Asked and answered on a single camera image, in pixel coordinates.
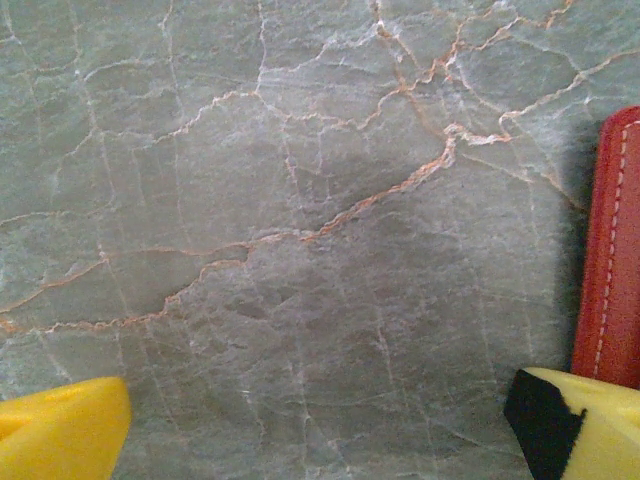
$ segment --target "gray marble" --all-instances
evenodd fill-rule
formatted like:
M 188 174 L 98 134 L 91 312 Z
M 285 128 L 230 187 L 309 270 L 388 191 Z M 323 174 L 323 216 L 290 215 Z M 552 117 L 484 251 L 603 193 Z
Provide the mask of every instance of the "gray marble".
M 0 0 L 0 395 L 116 479 L 526 479 L 636 0 Z

